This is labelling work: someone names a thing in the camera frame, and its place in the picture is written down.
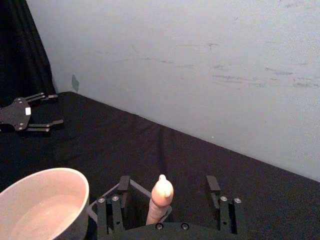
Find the black tabletop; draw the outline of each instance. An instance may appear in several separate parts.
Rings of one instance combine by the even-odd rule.
[[[239,197],[250,239],[320,239],[320,183],[200,140],[84,96],[63,92],[58,104],[32,108],[36,123],[63,119],[50,137],[0,134],[0,191],[57,167],[82,172],[90,203],[123,175],[151,191],[160,174],[174,186],[170,222],[215,227],[205,176]],[[90,220],[87,239],[95,239]]]

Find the black cloth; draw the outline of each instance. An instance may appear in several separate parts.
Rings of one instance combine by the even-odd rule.
[[[0,106],[55,94],[50,64],[26,0],[0,1]]]
[[[244,204],[250,239],[319,239],[320,183],[231,150],[64,92],[59,104],[32,109],[37,123],[64,119],[50,137],[0,134],[0,190],[32,173],[56,167],[82,172],[90,203],[129,175],[151,191],[160,174],[174,186],[171,222],[215,227],[205,176]],[[90,220],[87,239],[95,239]]]

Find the black mount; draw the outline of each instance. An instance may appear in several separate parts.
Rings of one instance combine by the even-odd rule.
[[[221,190],[214,176],[206,176],[205,193],[217,229],[187,222],[162,222],[128,227],[135,221],[129,218],[130,177],[122,176],[116,194],[97,199],[98,240],[246,240],[247,228],[242,201],[220,196]]]
[[[58,102],[58,95],[45,96],[43,92],[27,96],[17,97],[6,107],[0,107],[0,126],[11,125],[17,132],[43,132],[48,133],[51,127],[64,127],[63,120],[50,123],[29,123],[31,118],[31,106],[37,104],[51,104]]]

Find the beige object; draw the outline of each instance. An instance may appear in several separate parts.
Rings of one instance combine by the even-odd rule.
[[[79,171],[52,168],[0,193],[0,240],[82,240],[89,184]]]
[[[155,224],[161,220],[166,214],[173,197],[174,187],[166,179],[166,176],[161,174],[151,192],[146,225]]]

